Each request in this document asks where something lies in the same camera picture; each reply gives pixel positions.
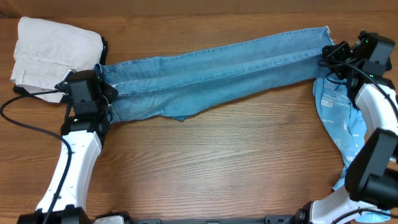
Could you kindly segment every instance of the blue jeans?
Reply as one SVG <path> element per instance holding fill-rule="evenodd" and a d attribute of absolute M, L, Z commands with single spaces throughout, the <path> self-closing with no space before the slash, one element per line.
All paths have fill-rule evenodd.
<path fill-rule="evenodd" d="M 310 28 L 95 69 L 119 91 L 110 107 L 112 123 L 155 115 L 182 121 L 220 103 L 324 77 L 328 69 L 317 61 L 331 44 L 327 27 Z"/>

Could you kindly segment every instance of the wooden table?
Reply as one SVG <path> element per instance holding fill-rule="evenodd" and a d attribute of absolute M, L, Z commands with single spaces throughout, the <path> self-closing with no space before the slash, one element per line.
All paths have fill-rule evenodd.
<path fill-rule="evenodd" d="M 394 12 L 54 19 L 109 41 L 107 63 L 176 55 L 306 27 L 329 25 L 336 42 L 361 29 L 398 40 Z M 9 81 L 17 19 L 0 19 L 0 102 L 16 96 Z M 398 50 L 387 78 L 398 83 Z M 128 210 L 134 218 L 232 218 L 292 214 L 331 193 L 340 152 L 312 95 L 313 80 L 216 106 L 181 123 L 168 118 L 112 126 L 91 177 L 90 217 Z M 6 113 L 59 132 L 64 105 L 32 98 Z M 0 121 L 0 223 L 34 211 L 50 183 L 60 141 Z"/>

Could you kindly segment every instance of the black cable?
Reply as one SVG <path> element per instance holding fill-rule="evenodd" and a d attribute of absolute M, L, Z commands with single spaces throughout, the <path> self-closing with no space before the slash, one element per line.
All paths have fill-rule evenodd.
<path fill-rule="evenodd" d="M 67 178 L 67 174 L 68 174 L 68 170 L 69 170 L 69 167 L 70 167 L 70 163 L 71 163 L 71 161 L 72 161 L 72 149 L 71 149 L 69 143 L 68 143 L 62 136 L 60 136 L 60 135 L 58 135 L 58 134 L 55 134 L 55 133 L 53 133 L 53 132 L 51 132 L 51 131 L 47 131 L 47 130 L 45 130 L 45 129 L 36 128 L 36 127 L 34 127 L 34 126 L 31 126 L 31 125 L 28 125 L 28 124 L 23 124 L 23 123 L 20 123 L 20 122 L 18 122 L 18 121 L 15 121 L 15 120 L 13 120 L 13 119 L 7 117 L 7 116 L 4 114 L 3 111 L 4 111 L 4 109 L 5 109 L 5 107 L 6 107 L 7 105 L 9 105 L 10 103 L 12 103 L 12 102 L 14 102 L 14 101 L 16 101 L 16 100 L 19 100 L 19 99 L 21 99 L 21 98 L 24 98 L 24 97 L 27 97 L 27 96 L 37 96 L 37 95 L 44 95 L 44 94 L 58 93 L 58 92 L 59 92 L 58 90 L 51 90 L 51 91 L 43 91 L 43 92 L 39 92 L 39 93 L 29 93 L 29 94 L 27 94 L 27 95 L 17 96 L 17 97 L 15 97 L 15 98 L 13 98 L 13 99 L 11 99 L 11 100 L 5 102 L 5 104 L 3 104 L 3 105 L 0 107 L 0 115 L 1 115 L 5 120 L 7 120 L 7 121 L 9 121 L 9 122 L 11 122 L 11 123 L 13 123 L 13 124 L 16 124 L 16 125 L 18 125 L 18 126 L 24 127 L 24 128 L 29 128 L 29 129 L 32 129 L 32 130 L 34 130 L 34 131 L 40 131 L 41 133 L 49 134 L 49 135 L 51 135 L 51 136 L 53 136 L 53 137 L 55 137 L 55 138 L 61 140 L 61 141 L 67 146 L 67 148 L 68 148 L 68 160 L 67 160 L 67 164 L 66 164 L 66 166 L 65 166 L 65 169 L 64 169 L 64 171 L 63 171 L 62 177 L 61 177 L 60 182 L 59 182 L 59 184 L 58 184 L 57 190 L 56 190 L 55 193 L 54 193 L 53 199 L 52 199 L 52 201 L 51 201 L 51 204 L 50 204 L 50 206 L 49 206 L 49 209 L 47 210 L 47 214 L 46 214 L 46 216 L 45 216 L 45 218 L 44 218 L 42 224 L 47 224 L 48 219 L 49 219 L 49 216 L 50 216 L 52 210 L 54 209 L 55 203 L 57 202 L 57 199 L 58 199 L 58 197 L 59 197 L 59 195 L 60 195 L 60 192 L 61 192 L 61 189 L 62 189 L 62 185 L 63 185 L 65 179 Z"/>
<path fill-rule="evenodd" d="M 380 215 L 385 215 L 385 216 L 388 216 L 388 217 L 391 217 L 391 218 L 398 218 L 398 215 L 388 214 L 386 212 L 372 210 L 372 209 L 369 209 L 369 208 L 359 208 L 357 210 L 353 210 L 351 212 L 347 212 L 346 214 L 338 217 L 337 219 L 332 221 L 332 224 L 337 224 L 338 222 L 342 221 L 343 219 L 345 219 L 345 218 L 347 218 L 347 217 L 349 217 L 351 215 L 354 215 L 355 213 L 359 213 L 360 215 L 362 215 L 363 212 L 373 212 L 373 213 L 377 213 L 377 214 L 380 214 Z"/>
<path fill-rule="evenodd" d="M 326 75 L 326 79 L 327 79 L 329 82 L 334 83 L 334 84 L 339 84 L 339 85 L 345 85 L 345 84 L 346 84 L 346 82 L 337 82 L 337 81 L 333 81 L 333 80 L 329 79 L 329 75 L 331 75 L 331 74 L 334 74 L 334 73 L 333 73 L 333 72 L 330 72 L 330 73 L 328 73 L 328 74 Z"/>
<path fill-rule="evenodd" d="M 357 60 L 357 58 L 353 58 L 351 60 L 347 60 L 346 63 L 353 63 Z M 321 59 L 317 62 L 317 64 L 321 67 L 326 67 L 326 68 L 334 68 L 334 67 L 339 67 L 342 66 L 342 64 L 336 64 L 336 65 L 330 65 L 327 61 L 325 61 L 324 59 Z"/>
<path fill-rule="evenodd" d="M 387 99 L 387 101 L 390 103 L 392 110 L 394 111 L 394 114 L 396 115 L 397 121 L 398 121 L 398 109 L 390 96 L 377 84 L 368 74 L 362 72 L 359 68 L 355 67 L 354 65 L 351 65 L 349 63 L 339 61 L 339 60 L 333 60 L 333 62 L 340 63 L 342 65 L 349 66 L 352 69 L 355 69 L 359 74 L 361 74 L 364 78 L 368 79 L 379 91 L 380 93 Z"/>

